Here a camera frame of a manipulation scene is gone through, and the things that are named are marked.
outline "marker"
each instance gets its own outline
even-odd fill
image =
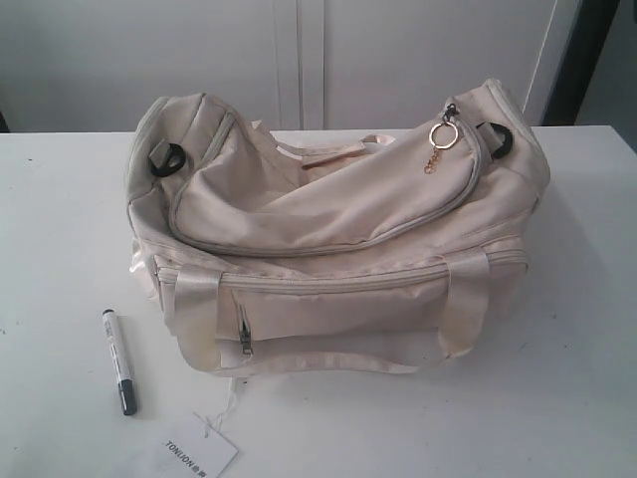
[[[137,401],[135,400],[135,392],[132,388],[132,380],[130,379],[130,369],[124,354],[123,343],[121,341],[121,332],[117,323],[117,315],[112,309],[106,309],[102,314],[104,320],[104,328],[106,329],[106,338],[108,339],[108,347],[110,348],[110,357],[112,365],[115,368],[115,376],[117,377],[117,389],[119,391],[119,399],[121,400],[121,411],[126,416],[135,415],[137,413]]]

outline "beige bag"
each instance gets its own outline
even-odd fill
[[[162,98],[126,179],[131,271],[188,363],[244,376],[413,371],[435,329],[442,358],[468,352],[527,269],[549,171],[489,80],[395,140],[313,148],[215,98]]]

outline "white table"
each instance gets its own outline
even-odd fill
[[[410,376],[309,372],[243,385],[227,477],[637,476],[637,156],[610,128],[538,128],[553,172],[511,318]],[[360,131],[281,133],[289,142]],[[0,476],[93,477],[227,379],[190,369],[129,276],[129,133],[0,135]],[[115,394],[101,312],[140,412]]]

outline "d-ring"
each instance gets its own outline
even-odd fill
[[[447,144],[436,144],[436,139],[434,139],[434,134],[436,133],[438,128],[441,126],[450,126],[454,130],[454,138],[451,140],[451,142]],[[447,122],[447,121],[439,122],[438,124],[436,124],[434,127],[431,128],[431,131],[429,131],[429,142],[436,149],[449,149],[453,147],[458,142],[459,137],[460,137],[460,133],[458,132],[458,127],[455,126],[452,122]]]

